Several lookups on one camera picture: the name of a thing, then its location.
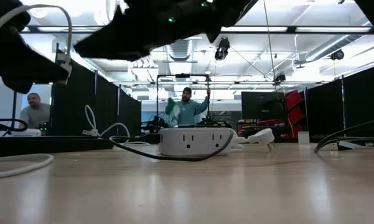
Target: black curtain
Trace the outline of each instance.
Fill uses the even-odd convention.
[[[130,136],[140,135],[141,132],[141,102],[135,100],[119,88],[119,116],[118,122],[129,129]],[[126,130],[119,127],[120,136],[126,136]]]
[[[311,136],[328,135],[343,130],[341,80],[309,89],[306,100]]]
[[[374,120],[374,67],[344,79],[347,127]],[[374,136],[374,127],[352,133],[352,136]]]
[[[55,83],[52,86],[49,135],[82,136],[83,130],[91,130],[85,105],[94,109],[96,75],[74,61],[71,65],[67,85]]]
[[[96,76],[96,96],[94,114],[97,129],[102,133],[118,119],[118,87],[105,78]],[[118,127],[106,132],[103,137],[118,134]]]

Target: black monitor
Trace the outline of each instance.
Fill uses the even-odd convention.
[[[243,119],[285,119],[287,116],[284,93],[242,92],[241,98]]]

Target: security camera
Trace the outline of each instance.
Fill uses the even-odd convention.
[[[229,48],[230,48],[230,41],[228,40],[228,37],[223,37],[217,47],[214,58],[216,60],[224,60],[225,57],[228,55]]]
[[[330,59],[332,60],[342,60],[343,58],[344,58],[344,52],[342,51],[342,49],[330,55]]]

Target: gray shirt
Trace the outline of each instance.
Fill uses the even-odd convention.
[[[27,123],[28,128],[39,128],[39,124],[49,122],[51,106],[45,103],[40,104],[39,109],[33,109],[30,106],[21,111],[21,120]]]

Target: white power plug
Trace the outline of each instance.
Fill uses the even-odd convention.
[[[260,145],[267,145],[269,151],[271,152],[272,148],[270,144],[272,144],[273,147],[275,147],[274,140],[275,140],[275,137],[273,134],[273,130],[271,128],[266,128],[264,130],[257,132],[256,134],[252,136],[249,136],[247,139],[238,137],[235,134],[231,142],[231,147],[233,149],[243,149],[243,146],[240,145],[241,143],[248,142],[250,144],[253,144],[253,143],[258,142]]]
[[[68,72],[68,78],[66,80],[58,81],[58,83],[66,85],[72,72],[72,66],[70,65],[72,58],[70,55],[59,53],[57,54],[57,61],[60,62],[60,66]]]

